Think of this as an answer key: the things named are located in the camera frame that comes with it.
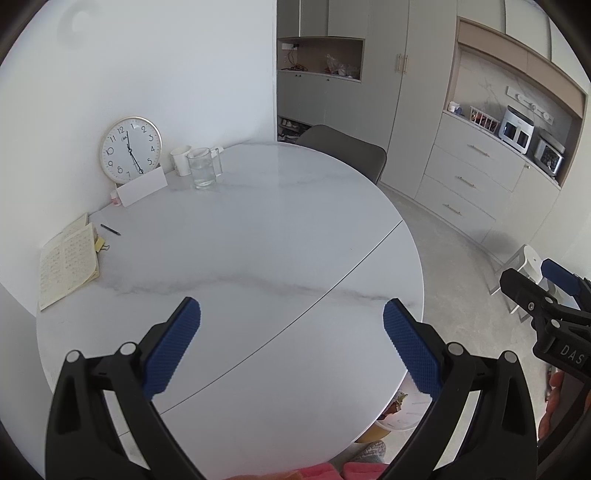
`dish rack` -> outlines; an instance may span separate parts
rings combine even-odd
[[[496,118],[493,118],[478,108],[474,108],[472,106],[470,107],[470,122],[474,122],[479,127],[482,127],[492,133],[496,132],[496,127],[498,127],[501,123]]]

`glass pitcher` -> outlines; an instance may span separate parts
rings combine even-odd
[[[189,169],[193,176],[195,187],[204,189],[215,183],[222,172],[222,159],[218,148],[213,149],[216,154],[212,155],[209,148],[194,148],[187,154]],[[219,163],[219,173],[213,168],[213,157],[217,157]]]

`round table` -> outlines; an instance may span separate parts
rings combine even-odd
[[[111,246],[100,277],[37,315],[53,389],[68,351],[109,355],[198,300],[201,327],[153,402],[210,480],[314,465],[358,438],[406,372],[384,304],[398,297],[421,321],[424,300],[406,224],[357,171],[285,144],[237,145],[222,161],[209,189],[170,173],[130,207],[92,214]]]

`gray floor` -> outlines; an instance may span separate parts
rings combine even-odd
[[[495,284],[494,263],[475,244],[391,190],[382,188],[406,221],[417,244],[425,283],[424,321],[433,325],[445,342],[456,341],[474,355],[497,358],[503,350],[519,356],[534,406],[536,422],[545,411],[544,364],[531,348],[535,332],[530,321],[511,315],[502,293],[489,295]],[[440,464],[455,457],[466,432],[478,394],[471,394]],[[392,432],[384,442],[391,462],[412,432]]]

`pink cloth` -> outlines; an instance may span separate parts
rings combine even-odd
[[[345,480],[376,480],[386,470],[387,463],[346,463],[343,467]]]
[[[349,462],[343,467],[343,478],[345,480],[376,480],[387,466],[387,463]],[[321,463],[298,471],[304,480],[342,480],[335,467],[329,463]]]

